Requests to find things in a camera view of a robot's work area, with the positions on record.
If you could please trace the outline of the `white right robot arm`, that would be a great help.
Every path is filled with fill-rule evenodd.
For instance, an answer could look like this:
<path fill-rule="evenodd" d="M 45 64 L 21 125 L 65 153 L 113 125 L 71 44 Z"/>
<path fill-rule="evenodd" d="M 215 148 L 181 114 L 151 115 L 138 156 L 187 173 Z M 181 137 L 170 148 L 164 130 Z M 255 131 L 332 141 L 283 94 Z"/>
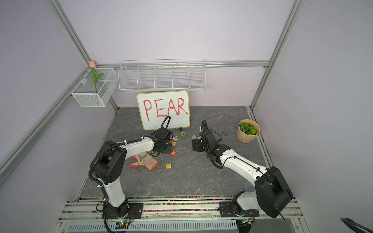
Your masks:
<path fill-rule="evenodd" d="M 281 171 L 272 166 L 260 166 L 221 144 L 211 129 L 201 129 L 199 139 L 192 141 L 192 150 L 205 152 L 208 160 L 218 169 L 229 168 L 255 187 L 255 193 L 239 192 L 226 211 L 243 216 L 252 209 L 261 209 L 267 216 L 276 218 L 294 198 Z"/>

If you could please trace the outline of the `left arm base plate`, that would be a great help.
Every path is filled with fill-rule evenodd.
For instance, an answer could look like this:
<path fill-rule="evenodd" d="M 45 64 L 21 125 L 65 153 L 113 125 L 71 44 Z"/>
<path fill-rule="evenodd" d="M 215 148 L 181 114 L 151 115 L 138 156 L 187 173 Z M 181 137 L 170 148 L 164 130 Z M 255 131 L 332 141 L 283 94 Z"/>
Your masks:
<path fill-rule="evenodd" d="M 123 203 L 119 207 L 105 203 L 102 219 L 139 219 L 142 216 L 143 208 L 143 203 Z"/>

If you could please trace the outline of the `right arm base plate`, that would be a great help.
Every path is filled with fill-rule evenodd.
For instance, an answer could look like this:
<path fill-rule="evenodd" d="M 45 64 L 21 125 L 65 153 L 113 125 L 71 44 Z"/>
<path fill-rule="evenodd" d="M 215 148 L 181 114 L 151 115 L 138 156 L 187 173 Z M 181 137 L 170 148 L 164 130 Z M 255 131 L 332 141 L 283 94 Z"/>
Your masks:
<path fill-rule="evenodd" d="M 258 217 L 259 211 L 255 209 L 243 210 L 238 204 L 229 202 L 219 202 L 218 211 L 221 217 Z"/>

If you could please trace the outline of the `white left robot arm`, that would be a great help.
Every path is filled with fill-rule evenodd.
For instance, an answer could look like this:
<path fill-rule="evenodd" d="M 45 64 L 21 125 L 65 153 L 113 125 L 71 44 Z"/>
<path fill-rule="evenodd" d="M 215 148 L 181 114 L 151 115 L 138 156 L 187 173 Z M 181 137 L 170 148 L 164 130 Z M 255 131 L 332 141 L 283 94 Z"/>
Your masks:
<path fill-rule="evenodd" d="M 132 141 L 106 141 L 90 164 L 89 179 L 98 184 L 112 207 L 120 207 L 126 201 L 120 184 L 125 160 L 143 152 L 166 153 L 172 139 L 173 133 L 161 128 Z"/>

